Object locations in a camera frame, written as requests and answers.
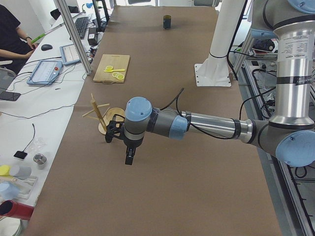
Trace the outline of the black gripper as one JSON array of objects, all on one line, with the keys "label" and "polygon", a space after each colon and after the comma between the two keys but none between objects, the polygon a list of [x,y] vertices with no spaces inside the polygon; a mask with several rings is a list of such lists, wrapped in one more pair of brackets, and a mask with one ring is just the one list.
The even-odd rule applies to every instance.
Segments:
[{"label": "black gripper", "polygon": [[125,159],[126,165],[132,165],[133,164],[135,151],[136,151],[135,147],[127,147],[126,148],[126,159]]}]

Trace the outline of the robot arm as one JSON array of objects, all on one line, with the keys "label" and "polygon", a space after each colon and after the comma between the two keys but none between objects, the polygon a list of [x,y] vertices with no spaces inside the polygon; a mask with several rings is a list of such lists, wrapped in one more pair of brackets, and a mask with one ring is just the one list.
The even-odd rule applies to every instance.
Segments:
[{"label": "robot arm", "polygon": [[271,30],[278,37],[275,112],[267,121],[221,118],[154,108],[143,97],[128,101],[122,126],[127,165],[146,132],[182,139],[188,131],[218,139],[239,139],[278,160],[303,167],[315,159],[314,121],[309,117],[315,40],[312,0],[256,0],[252,30]]}]

